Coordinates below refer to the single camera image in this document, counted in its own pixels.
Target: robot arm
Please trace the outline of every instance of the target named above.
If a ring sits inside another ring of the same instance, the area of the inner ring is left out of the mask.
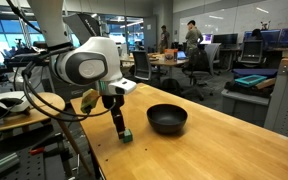
[[[28,3],[50,52],[72,46],[62,18],[63,0],[28,0]],[[123,78],[115,42],[105,37],[92,37],[81,47],[60,54],[52,69],[58,78],[70,84],[96,82],[101,95],[124,95],[136,87],[134,82]]]

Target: small green block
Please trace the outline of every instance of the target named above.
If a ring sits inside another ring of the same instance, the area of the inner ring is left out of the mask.
[[[124,131],[123,143],[128,143],[128,142],[131,142],[131,141],[133,141],[133,134],[132,134],[130,129],[126,129]]]

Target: black bowl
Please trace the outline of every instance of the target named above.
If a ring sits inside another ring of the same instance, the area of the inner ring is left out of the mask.
[[[153,129],[162,134],[180,131],[187,119],[184,109],[172,104],[158,104],[150,107],[147,118]]]

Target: laboratory room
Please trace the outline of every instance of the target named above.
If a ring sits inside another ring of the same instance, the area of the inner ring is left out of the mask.
[[[0,179],[288,180],[288,0],[0,0]]]

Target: man standing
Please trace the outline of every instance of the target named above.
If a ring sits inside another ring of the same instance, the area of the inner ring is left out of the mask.
[[[161,54],[163,54],[164,50],[168,48],[170,33],[166,31],[165,25],[163,25],[161,28],[162,28],[162,33],[161,33],[161,41],[160,41],[160,45],[159,45],[159,51]]]
[[[188,32],[186,34],[186,54],[189,54],[190,49],[196,48],[203,41],[203,36],[200,30],[195,27],[195,21],[191,20],[187,23]]]

